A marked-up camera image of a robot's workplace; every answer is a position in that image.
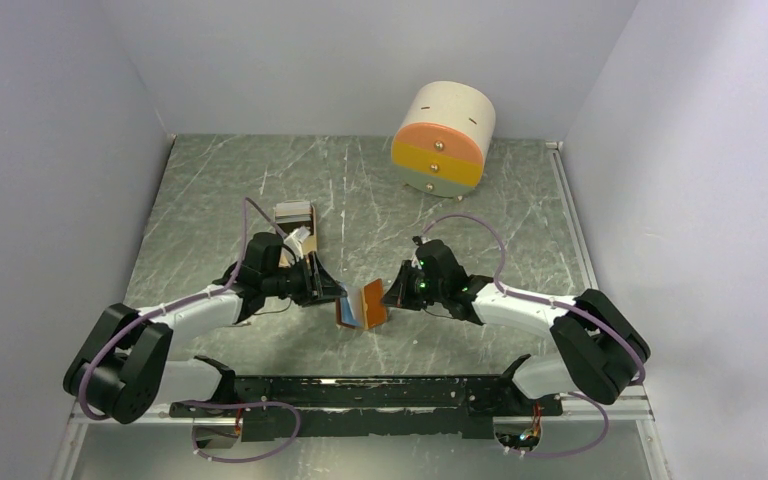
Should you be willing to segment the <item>stack of credit cards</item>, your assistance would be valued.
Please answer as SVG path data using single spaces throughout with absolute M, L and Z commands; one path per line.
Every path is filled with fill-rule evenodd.
M 312 227 L 314 217 L 313 205 L 307 200 L 280 202 L 274 207 L 274 220 L 285 231 L 292 231 L 300 225 Z

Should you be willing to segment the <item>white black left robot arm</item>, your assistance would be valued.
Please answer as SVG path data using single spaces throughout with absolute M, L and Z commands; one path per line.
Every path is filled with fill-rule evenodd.
M 63 389 L 94 420 L 129 424 L 155 405 L 181 403 L 221 416 L 238 399 L 236 374 L 204 356 L 172 361 L 170 351 L 202 334 L 238 325 L 267 299 L 300 307 L 346 297 L 314 252 L 288 265 L 277 233 L 259 232 L 223 276 L 170 304 L 134 309 L 123 303 L 100 315 L 63 378 Z

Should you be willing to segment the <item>beige oval card tray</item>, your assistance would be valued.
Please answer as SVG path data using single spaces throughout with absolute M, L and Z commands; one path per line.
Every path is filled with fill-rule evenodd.
M 275 222 L 287 234 L 287 237 L 284 240 L 284 244 L 292 250 L 292 253 L 289 253 L 286 250 L 282 252 L 279 262 L 281 267 L 288 267 L 297 259 L 303 259 L 309 253 L 316 252 L 318 250 L 317 222 L 314 205 L 313 208 L 315 217 L 312 227 L 300 225 L 298 228 L 292 231 L 285 231 Z

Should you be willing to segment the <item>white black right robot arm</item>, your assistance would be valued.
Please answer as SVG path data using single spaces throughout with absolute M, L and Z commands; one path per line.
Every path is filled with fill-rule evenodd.
M 418 243 L 381 302 L 413 311 L 440 304 L 457 320 L 519 329 L 554 345 L 552 354 L 511 365 L 499 398 L 513 414 L 567 392 L 611 405 L 651 356 L 648 343 L 603 292 L 551 297 L 499 285 L 490 276 L 467 273 L 440 240 Z

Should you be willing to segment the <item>brown leather card holder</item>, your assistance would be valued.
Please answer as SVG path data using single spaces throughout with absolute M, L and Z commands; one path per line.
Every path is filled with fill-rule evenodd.
M 335 301 L 336 324 L 340 327 L 370 330 L 388 321 L 383 305 L 384 282 L 378 278 L 362 286 L 342 284 L 346 295 Z

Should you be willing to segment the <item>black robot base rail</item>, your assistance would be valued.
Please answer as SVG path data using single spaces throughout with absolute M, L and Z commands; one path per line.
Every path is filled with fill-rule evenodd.
M 531 400 L 502 375 L 310 377 L 240 375 L 216 407 L 174 403 L 173 418 L 238 420 L 245 441 L 458 434 L 492 439 L 494 422 L 559 416 L 559 398 Z

